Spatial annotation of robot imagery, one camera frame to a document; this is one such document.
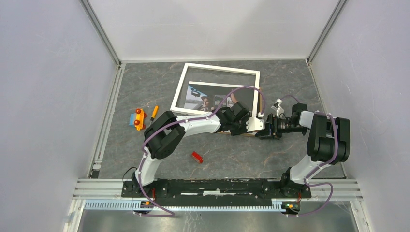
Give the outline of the orange handle screwdriver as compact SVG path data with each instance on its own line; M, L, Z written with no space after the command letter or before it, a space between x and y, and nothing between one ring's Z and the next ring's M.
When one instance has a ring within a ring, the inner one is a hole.
M157 115L157 113L158 113L158 109L159 109L159 106L156 105L156 106L154 107L154 109L153 109L152 114L151 114L150 121L149 121L149 126L151 126L152 123L153 123L153 121L155 120L156 115Z

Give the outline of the white wooden picture frame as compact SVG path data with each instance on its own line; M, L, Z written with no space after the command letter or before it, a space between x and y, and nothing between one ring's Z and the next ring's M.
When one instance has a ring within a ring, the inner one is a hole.
M184 108L190 82L252 86L260 89L260 74L256 70L185 63L170 109L175 113L195 115L195 111Z

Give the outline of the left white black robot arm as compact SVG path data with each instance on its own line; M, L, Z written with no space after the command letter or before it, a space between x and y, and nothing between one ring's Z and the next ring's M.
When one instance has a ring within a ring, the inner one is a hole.
M171 155L185 137L201 133L230 132L232 136L264 129L264 122L252 116L247 107L237 102L232 107L218 107L200 116L176 116L163 113L145 131L143 158L132 175L133 190L140 197L152 191L152 182L161 161Z

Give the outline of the photo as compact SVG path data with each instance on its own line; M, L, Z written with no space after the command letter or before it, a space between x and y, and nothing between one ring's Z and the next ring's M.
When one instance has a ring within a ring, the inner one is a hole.
M178 116L177 120L185 130L185 137L202 133L217 133L221 127L219 117L216 115L220 106L218 103L232 88L239 85L213 83L194 83L188 85L184 108L195 111L194 116Z

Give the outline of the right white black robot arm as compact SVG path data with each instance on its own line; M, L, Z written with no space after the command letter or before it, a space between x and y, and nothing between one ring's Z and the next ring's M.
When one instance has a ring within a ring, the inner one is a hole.
M279 191L285 197L306 191L310 179L322 169L345 162L350 155L350 121L330 114L308 111L307 105L292 106L290 117L269 114L256 137L278 140L284 133L308 135L306 155L284 172Z

